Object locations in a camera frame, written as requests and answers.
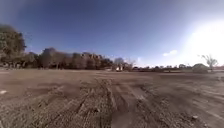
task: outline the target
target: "rock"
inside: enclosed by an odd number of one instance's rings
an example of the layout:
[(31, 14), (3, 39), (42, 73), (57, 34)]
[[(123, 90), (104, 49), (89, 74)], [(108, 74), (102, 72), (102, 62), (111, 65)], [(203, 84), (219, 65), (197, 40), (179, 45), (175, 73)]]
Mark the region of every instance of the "rock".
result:
[(192, 120), (197, 120), (198, 116), (192, 116)]

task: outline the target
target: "dirt field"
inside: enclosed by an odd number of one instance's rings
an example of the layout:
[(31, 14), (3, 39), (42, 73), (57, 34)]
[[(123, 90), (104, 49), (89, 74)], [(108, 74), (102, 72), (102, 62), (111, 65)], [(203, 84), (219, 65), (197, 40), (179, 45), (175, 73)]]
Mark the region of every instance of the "dirt field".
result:
[(0, 71), (0, 128), (223, 128), (222, 75)]

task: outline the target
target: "tree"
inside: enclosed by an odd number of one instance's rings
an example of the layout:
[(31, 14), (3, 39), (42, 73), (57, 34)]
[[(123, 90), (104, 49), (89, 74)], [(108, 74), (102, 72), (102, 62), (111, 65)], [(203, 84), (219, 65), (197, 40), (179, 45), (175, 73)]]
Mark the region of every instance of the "tree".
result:
[(126, 61), (126, 64), (125, 64), (125, 69), (127, 70), (132, 70), (132, 68), (134, 67), (136, 61), (135, 60), (132, 60), (132, 59), (127, 59)]
[(195, 73), (207, 73), (208, 67), (205, 66), (204, 64), (198, 63), (193, 66), (192, 70)]
[(113, 61), (109, 58), (103, 58), (101, 60), (101, 68), (111, 68), (113, 66)]
[(124, 59), (121, 57), (116, 58), (116, 59), (114, 59), (114, 64), (118, 68), (118, 70), (123, 70)]
[(25, 53), (23, 57), (21, 58), (21, 66), (23, 68), (29, 66), (32, 68), (38, 67), (38, 55), (33, 52)]
[(41, 63), (43, 68), (49, 68), (54, 64), (54, 54), (56, 53), (55, 48), (45, 48), (41, 54)]
[(186, 65), (184, 65), (184, 64), (180, 64), (180, 65), (179, 65), (179, 68), (186, 68)]
[(213, 67), (218, 64), (218, 61), (214, 59), (211, 55), (202, 55), (202, 58), (206, 60), (211, 71), (213, 71)]
[(72, 55), (72, 67), (74, 69), (85, 69), (86, 68), (86, 60), (79, 53), (73, 53)]
[(26, 46), (22, 33), (17, 32), (11, 26), (0, 25), (0, 53), (4, 55), (9, 66), (17, 63), (19, 56), (24, 52)]

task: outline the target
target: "sky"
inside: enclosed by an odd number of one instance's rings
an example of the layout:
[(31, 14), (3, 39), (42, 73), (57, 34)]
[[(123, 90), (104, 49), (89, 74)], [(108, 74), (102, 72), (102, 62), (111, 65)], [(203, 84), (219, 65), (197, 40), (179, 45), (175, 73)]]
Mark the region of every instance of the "sky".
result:
[[(223, 21), (223, 0), (0, 0), (0, 23), (24, 34), (27, 51), (94, 52), (138, 66), (202, 62), (213, 42), (204, 37)], [(211, 24), (220, 26), (204, 33)]]

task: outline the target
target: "bare tree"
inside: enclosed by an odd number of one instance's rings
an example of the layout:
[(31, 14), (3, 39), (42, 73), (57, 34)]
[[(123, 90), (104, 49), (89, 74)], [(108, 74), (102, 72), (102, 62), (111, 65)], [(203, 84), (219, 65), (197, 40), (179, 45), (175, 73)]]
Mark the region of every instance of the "bare tree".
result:
[(206, 63), (209, 65), (211, 71), (213, 71), (213, 67), (218, 64), (218, 61), (214, 59), (211, 55), (202, 55), (202, 58), (206, 60)]

